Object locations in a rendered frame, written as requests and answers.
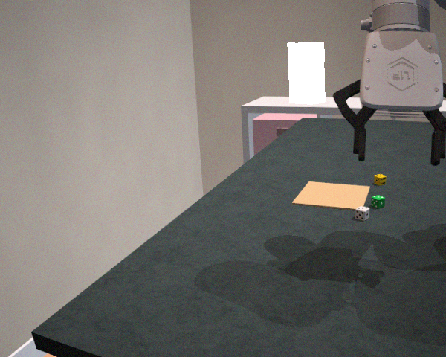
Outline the green die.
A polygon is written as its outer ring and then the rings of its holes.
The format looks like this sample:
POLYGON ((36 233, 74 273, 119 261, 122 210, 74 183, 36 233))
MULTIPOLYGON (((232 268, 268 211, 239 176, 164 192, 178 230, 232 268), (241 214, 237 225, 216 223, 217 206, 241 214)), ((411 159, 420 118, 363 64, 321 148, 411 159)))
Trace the green die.
POLYGON ((384 205, 385 205, 385 197, 379 195, 372 197, 372 202, 371 202, 372 207, 379 209, 383 208, 384 205))

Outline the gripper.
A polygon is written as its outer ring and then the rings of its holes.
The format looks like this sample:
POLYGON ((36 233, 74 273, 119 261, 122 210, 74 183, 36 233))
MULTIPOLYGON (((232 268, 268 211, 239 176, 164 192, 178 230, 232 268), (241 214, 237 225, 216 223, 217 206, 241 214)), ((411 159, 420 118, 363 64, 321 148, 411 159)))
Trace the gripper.
POLYGON ((360 80, 333 94, 342 116, 355 128, 353 154, 358 154, 359 161, 364 161, 364 124, 372 115, 427 117, 434 128, 433 166, 445 158, 446 118, 439 111, 443 97, 446 84, 438 39, 410 24, 385 25, 368 33, 360 80), (355 114, 346 101, 359 92, 362 109, 355 114))

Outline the yellow die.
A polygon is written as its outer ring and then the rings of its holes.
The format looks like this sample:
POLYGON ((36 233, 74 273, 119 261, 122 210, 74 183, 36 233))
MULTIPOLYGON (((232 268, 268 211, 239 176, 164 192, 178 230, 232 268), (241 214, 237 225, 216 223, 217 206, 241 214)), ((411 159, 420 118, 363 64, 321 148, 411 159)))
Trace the yellow die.
POLYGON ((374 184, 379 186, 386 184, 386 176, 381 174, 375 175, 374 184))

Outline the white die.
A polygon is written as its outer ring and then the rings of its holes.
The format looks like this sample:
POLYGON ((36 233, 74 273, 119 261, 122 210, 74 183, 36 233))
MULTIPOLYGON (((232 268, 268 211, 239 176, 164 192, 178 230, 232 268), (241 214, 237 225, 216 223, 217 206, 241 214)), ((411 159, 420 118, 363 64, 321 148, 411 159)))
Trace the white die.
POLYGON ((369 208, 360 206, 358 208, 355 209, 355 218, 365 221, 366 219, 369 218, 369 208))

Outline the tan mat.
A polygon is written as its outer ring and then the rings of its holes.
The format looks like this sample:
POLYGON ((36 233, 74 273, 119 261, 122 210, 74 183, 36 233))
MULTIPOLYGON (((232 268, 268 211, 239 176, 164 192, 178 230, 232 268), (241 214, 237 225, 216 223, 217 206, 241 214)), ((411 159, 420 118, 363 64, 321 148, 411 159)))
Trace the tan mat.
POLYGON ((364 206, 369 189, 367 186, 309 181, 292 204, 355 210, 364 206))

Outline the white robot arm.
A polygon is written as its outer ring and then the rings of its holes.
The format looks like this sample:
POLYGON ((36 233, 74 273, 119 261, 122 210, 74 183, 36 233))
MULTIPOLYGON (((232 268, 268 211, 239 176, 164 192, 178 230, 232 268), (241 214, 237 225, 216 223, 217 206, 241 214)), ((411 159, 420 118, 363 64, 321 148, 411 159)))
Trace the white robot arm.
POLYGON ((372 0, 372 13, 361 20, 361 30, 371 33, 393 24, 418 25, 430 32, 430 0, 372 0))

